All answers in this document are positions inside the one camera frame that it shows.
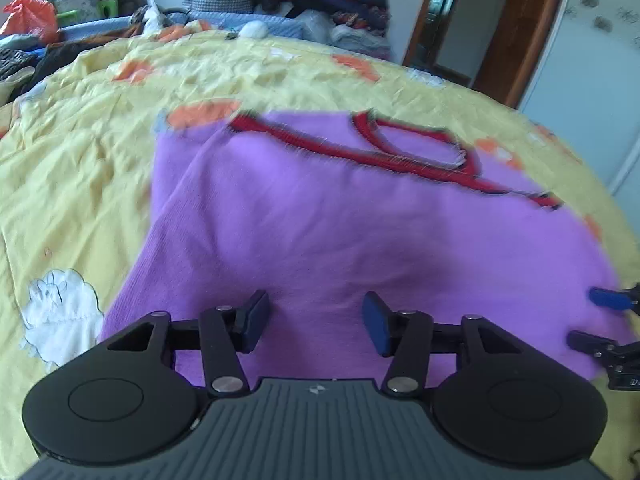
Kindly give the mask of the green plastic stool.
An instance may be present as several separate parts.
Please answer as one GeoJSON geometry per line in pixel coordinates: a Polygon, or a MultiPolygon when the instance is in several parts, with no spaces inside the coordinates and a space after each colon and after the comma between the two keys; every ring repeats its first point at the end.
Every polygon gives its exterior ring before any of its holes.
{"type": "MultiPolygon", "coordinates": [[[[119,16],[119,5],[117,0],[101,0],[96,6],[99,19],[117,18],[119,16]]],[[[65,27],[81,23],[81,12],[79,10],[70,10],[56,14],[58,26],[65,27]]]]}

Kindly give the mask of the dark striped clothes heap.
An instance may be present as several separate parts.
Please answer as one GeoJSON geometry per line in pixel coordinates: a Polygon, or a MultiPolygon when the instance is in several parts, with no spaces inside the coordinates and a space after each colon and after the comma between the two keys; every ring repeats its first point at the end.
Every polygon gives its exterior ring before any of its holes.
{"type": "Polygon", "coordinates": [[[35,75],[37,65],[44,56],[62,42],[42,44],[34,35],[1,37],[1,105],[10,102],[15,89],[26,84],[35,75]]]}

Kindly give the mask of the brown wooden door frame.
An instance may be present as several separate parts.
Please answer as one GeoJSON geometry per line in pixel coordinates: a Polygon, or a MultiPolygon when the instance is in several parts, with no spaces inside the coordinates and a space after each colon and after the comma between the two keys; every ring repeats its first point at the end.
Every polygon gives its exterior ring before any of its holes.
{"type": "Polygon", "coordinates": [[[517,108],[562,0],[423,0],[402,64],[517,108]]]}

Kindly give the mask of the white fluffy ball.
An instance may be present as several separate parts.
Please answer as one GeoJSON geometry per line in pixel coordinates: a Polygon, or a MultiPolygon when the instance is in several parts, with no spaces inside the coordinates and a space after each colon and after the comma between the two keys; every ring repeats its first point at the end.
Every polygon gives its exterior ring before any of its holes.
{"type": "Polygon", "coordinates": [[[269,28],[262,21],[250,21],[242,26],[239,36],[250,39],[265,39],[269,36],[269,28]]]}

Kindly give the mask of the purple knit sweater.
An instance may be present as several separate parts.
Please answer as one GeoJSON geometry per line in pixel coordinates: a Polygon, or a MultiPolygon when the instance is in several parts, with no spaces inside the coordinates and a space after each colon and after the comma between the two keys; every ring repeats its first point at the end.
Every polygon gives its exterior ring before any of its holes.
{"type": "Polygon", "coordinates": [[[571,330],[630,341],[595,306],[612,264],[566,205],[445,131],[368,113],[246,114],[156,135],[151,229],[102,333],[258,290],[272,313],[243,359],[262,376],[381,378],[362,322],[375,292],[439,323],[488,318],[585,378],[571,330]]]}

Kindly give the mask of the yellow patterned quilt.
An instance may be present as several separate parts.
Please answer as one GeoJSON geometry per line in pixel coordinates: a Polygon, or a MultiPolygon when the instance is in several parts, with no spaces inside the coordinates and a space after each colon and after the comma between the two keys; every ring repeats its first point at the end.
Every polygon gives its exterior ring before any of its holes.
{"type": "Polygon", "coordinates": [[[445,127],[521,170],[572,208],[624,285],[639,242],[588,166],[544,127],[481,94],[417,70],[312,42],[232,39],[192,23],[89,50],[1,110],[1,474],[36,454],[21,421],[28,389],[55,367],[29,341],[37,286],[70,278],[61,358],[96,339],[149,229],[152,129],[160,113],[201,118],[249,110],[376,110],[445,127]]]}

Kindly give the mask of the orange plastic bag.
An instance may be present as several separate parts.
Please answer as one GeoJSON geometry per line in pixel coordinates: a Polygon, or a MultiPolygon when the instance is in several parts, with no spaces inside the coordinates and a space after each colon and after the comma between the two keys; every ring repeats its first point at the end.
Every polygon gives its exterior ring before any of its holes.
{"type": "Polygon", "coordinates": [[[42,44],[58,41],[55,7],[47,0],[12,0],[3,8],[8,14],[1,35],[35,35],[42,44]]]}

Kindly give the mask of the pile of folded clothes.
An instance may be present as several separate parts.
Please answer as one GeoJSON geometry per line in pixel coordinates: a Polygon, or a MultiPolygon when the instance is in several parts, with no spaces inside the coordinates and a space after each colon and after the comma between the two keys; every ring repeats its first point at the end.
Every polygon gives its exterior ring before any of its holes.
{"type": "Polygon", "coordinates": [[[388,61],[392,46],[387,39],[390,26],[388,0],[254,0],[255,6],[276,13],[286,6],[284,16],[301,20],[315,42],[388,61]]]}

